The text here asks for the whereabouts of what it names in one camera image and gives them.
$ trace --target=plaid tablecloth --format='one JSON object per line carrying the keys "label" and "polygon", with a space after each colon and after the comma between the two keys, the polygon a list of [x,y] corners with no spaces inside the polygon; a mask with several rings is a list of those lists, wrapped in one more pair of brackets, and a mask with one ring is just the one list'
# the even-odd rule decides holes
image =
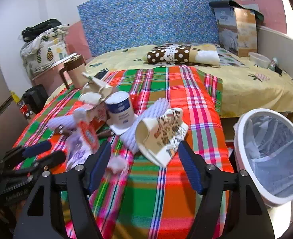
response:
{"label": "plaid tablecloth", "polygon": [[[136,95],[138,114],[158,98],[167,98],[171,107],[183,109],[189,125],[186,141],[207,163],[232,171],[224,134],[216,110],[220,109],[221,80],[195,68],[171,67],[125,70],[110,73],[106,82]],[[79,106],[79,90],[63,91],[36,116],[17,144],[33,145],[49,139],[53,148],[66,151],[65,137],[53,135],[46,126],[50,118],[72,114]],[[130,166],[122,179],[103,179],[89,198],[93,214],[106,238],[185,238],[194,220],[200,197],[193,191],[176,154],[166,169],[149,162],[142,155],[133,156],[119,137],[109,139],[112,153],[123,156]],[[34,158],[19,167],[28,167]],[[53,170],[64,171],[64,165]],[[223,196],[215,236],[223,229],[226,197]],[[68,235],[75,238],[72,223],[66,224]]]}

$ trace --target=blue gripper pad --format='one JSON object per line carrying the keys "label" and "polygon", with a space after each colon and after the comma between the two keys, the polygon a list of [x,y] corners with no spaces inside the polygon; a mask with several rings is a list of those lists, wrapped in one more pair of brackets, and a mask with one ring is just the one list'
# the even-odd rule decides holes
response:
{"label": "blue gripper pad", "polygon": [[201,185],[201,175],[190,156],[190,154],[194,154],[194,152],[185,141],[182,141],[179,144],[178,152],[192,189],[194,189],[198,194],[201,194],[203,191],[203,186]]}
{"label": "blue gripper pad", "polygon": [[98,189],[111,157],[111,144],[109,142],[104,141],[100,147],[102,147],[102,152],[100,153],[99,158],[90,173],[90,185],[88,187],[88,191],[91,193]]}
{"label": "blue gripper pad", "polygon": [[48,140],[45,140],[33,146],[26,147],[25,151],[23,151],[23,157],[28,158],[28,157],[37,156],[50,149],[51,149],[51,143]]}

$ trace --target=small white plastic bin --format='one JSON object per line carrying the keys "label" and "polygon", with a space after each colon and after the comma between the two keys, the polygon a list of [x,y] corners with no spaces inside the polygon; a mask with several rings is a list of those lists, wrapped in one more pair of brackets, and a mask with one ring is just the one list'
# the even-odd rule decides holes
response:
{"label": "small white plastic bin", "polygon": [[248,55],[250,56],[250,60],[256,63],[259,67],[268,68],[270,59],[266,56],[254,52],[249,52]]}
{"label": "small white plastic bin", "polygon": [[266,205],[293,200],[293,124],[268,109],[242,115],[234,125],[238,170],[246,169]]}

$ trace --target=white coaster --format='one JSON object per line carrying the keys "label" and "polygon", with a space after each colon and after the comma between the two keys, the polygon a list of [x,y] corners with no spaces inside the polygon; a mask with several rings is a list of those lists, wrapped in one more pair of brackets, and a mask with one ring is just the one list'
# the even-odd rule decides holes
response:
{"label": "white coaster", "polygon": [[[134,120],[136,120],[137,117],[138,117],[137,114],[134,114]],[[117,136],[122,135],[124,132],[126,132],[131,127],[130,126],[127,128],[118,128],[115,125],[113,125],[111,121],[112,121],[111,119],[108,119],[107,124],[111,128],[111,130],[114,132],[114,134],[116,134]]]}

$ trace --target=black bag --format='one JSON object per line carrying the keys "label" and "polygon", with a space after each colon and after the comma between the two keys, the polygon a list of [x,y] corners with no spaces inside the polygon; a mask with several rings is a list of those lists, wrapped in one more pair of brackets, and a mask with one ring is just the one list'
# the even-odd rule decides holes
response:
{"label": "black bag", "polygon": [[42,84],[28,89],[23,95],[25,104],[28,104],[36,114],[42,111],[48,98],[49,96]]}
{"label": "black bag", "polygon": [[34,40],[37,36],[43,33],[46,30],[49,30],[53,27],[61,25],[61,22],[57,19],[50,19],[45,22],[39,23],[34,27],[27,27],[23,30],[22,35],[25,42],[30,42]]}

